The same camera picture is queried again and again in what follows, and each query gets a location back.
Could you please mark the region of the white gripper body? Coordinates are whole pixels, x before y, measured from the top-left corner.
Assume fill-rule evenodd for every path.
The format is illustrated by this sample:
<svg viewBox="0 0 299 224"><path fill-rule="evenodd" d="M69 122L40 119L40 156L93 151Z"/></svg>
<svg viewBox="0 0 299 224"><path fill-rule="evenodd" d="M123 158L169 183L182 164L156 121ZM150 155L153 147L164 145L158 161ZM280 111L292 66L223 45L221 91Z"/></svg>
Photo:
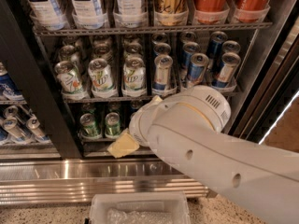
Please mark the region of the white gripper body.
<svg viewBox="0 0 299 224"><path fill-rule="evenodd" d="M164 100L151 100L143 105L132 117L129 133L143 147L157 147L158 134L153 127L164 120Z"/></svg>

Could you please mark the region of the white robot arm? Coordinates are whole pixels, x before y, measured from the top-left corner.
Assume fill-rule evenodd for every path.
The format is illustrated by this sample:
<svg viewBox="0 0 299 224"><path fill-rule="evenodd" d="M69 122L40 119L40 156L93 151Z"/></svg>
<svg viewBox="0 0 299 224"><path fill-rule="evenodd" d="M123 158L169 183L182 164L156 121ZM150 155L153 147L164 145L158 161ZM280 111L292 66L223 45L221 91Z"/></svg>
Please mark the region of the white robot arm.
<svg viewBox="0 0 299 224"><path fill-rule="evenodd" d="M118 158L149 147L268 224L298 224L299 155L223 133L230 116L227 100L208 86L156 96L138 109L109 152Z"/></svg>

